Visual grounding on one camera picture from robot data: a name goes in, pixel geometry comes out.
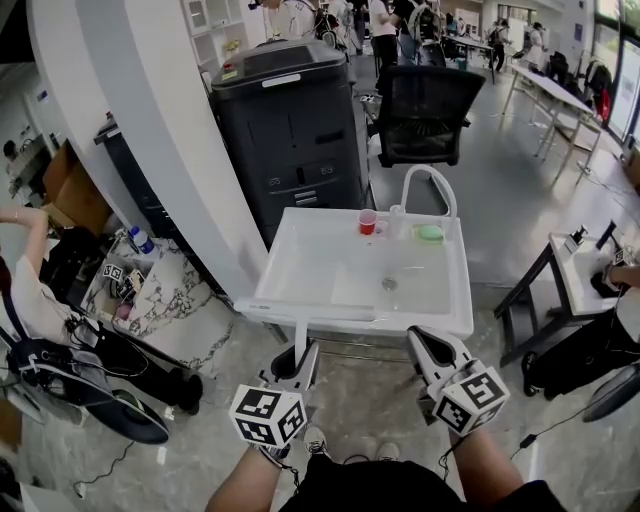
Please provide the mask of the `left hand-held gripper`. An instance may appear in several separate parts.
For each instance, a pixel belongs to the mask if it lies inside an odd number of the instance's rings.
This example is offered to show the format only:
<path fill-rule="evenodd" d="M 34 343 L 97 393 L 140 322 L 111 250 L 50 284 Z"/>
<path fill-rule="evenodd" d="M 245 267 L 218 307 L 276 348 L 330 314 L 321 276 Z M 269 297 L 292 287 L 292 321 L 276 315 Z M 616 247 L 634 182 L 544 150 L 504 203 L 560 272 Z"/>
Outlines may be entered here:
<path fill-rule="evenodd" d="M 315 383 L 318 357 L 319 345 L 313 341 L 299 366 L 299 387 L 238 386 L 229 417 L 241 439 L 256 445 L 288 445 L 307 425 L 305 399 Z M 295 370 L 295 345 L 279 345 L 262 359 L 259 380 L 272 385 L 291 378 Z"/>

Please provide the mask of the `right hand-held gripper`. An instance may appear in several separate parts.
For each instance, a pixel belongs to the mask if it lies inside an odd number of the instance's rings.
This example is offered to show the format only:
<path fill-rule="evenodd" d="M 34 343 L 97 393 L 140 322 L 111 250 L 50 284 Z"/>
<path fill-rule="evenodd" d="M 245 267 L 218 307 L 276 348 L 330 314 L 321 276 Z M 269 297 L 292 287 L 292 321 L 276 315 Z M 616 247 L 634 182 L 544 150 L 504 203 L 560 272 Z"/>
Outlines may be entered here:
<path fill-rule="evenodd" d="M 494 367 L 472 359 L 457 337 L 411 326 L 407 349 L 426 382 L 418 405 L 427 425 L 442 422 L 455 434 L 470 434 L 490 423 L 511 394 Z"/>

